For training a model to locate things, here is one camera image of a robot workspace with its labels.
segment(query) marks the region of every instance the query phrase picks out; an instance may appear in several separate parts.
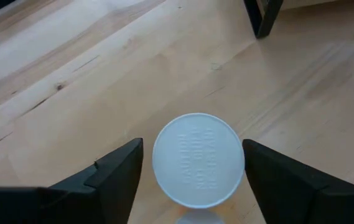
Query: black metal leg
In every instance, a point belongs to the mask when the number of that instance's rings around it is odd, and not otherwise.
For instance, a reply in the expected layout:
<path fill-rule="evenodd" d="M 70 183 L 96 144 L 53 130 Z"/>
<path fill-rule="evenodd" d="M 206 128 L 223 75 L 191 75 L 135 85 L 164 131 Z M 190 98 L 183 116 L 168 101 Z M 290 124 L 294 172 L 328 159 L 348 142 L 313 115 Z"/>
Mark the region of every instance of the black metal leg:
<path fill-rule="evenodd" d="M 264 17 L 261 15 L 257 0 L 243 1 L 245 2 L 255 36 L 259 39 L 269 35 L 283 0 L 268 0 L 268 4 L 264 8 Z"/>

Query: light wood surface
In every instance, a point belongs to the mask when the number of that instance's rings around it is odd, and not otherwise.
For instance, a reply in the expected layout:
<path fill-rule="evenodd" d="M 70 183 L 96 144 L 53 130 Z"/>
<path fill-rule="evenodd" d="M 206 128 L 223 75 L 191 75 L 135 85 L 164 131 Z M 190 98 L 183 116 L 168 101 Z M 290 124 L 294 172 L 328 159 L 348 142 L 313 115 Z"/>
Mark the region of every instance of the light wood surface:
<path fill-rule="evenodd" d="M 132 138 L 144 165 L 130 223 L 186 209 L 152 145 L 190 112 L 354 183 L 354 2 L 281 12 L 256 40 L 241 0 L 19 1 L 0 11 L 0 185 L 50 186 Z M 245 178 L 213 208 L 264 223 Z"/>
<path fill-rule="evenodd" d="M 338 0 L 283 0 L 281 10 L 293 9 L 296 7 L 311 6 L 314 4 L 321 4 L 325 2 L 338 1 Z"/>

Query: wooden table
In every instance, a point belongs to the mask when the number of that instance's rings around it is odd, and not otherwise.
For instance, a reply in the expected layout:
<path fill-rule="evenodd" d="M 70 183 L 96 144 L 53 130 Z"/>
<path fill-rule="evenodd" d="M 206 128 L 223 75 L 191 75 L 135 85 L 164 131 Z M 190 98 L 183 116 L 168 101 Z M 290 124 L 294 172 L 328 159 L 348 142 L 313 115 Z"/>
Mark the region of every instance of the wooden table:
<path fill-rule="evenodd" d="M 156 184 L 152 145 L 190 112 L 354 183 L 354 2 L 281 12 L 260 41 L 240 0 L 0 11 L 0 185 L 52 185 L 143 137 L 130 223 L 174 223 L 186 209 Z M 264 223 L 246 179 L 213 210 Z"/>

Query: wood grain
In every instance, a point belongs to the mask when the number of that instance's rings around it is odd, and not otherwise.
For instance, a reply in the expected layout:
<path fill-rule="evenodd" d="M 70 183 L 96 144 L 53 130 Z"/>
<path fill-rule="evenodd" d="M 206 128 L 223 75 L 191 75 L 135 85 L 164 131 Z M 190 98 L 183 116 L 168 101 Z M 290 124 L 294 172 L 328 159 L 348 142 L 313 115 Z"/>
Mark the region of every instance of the wood grain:
<path fill-rule="evenodd" d="M 263 40 L 240 0 L 22 1 L 0 12 L 0 185 L 50 186 L 143 137 L 129 222 L 175 223 L 186 208 L 157 185 L 152 146 L 191 112 L 354 183 L 354 2 L 282 11 Z M 212 210 L 264 223 L 246 179 Z"/>

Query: white circular lid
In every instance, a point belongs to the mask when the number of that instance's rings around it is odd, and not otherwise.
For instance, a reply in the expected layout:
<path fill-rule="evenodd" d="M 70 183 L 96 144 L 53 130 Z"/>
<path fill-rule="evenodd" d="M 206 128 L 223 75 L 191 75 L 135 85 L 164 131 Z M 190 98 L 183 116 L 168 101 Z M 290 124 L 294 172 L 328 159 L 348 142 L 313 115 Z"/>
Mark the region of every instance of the white circular lid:
<path fill-rule="evenodd" d="M 208 208 L 225 201 L 245 170 L 239 137 L 220 118 L 185 114 L 157 136 L 153 169 L 162 190 L 189 208 Z"/>

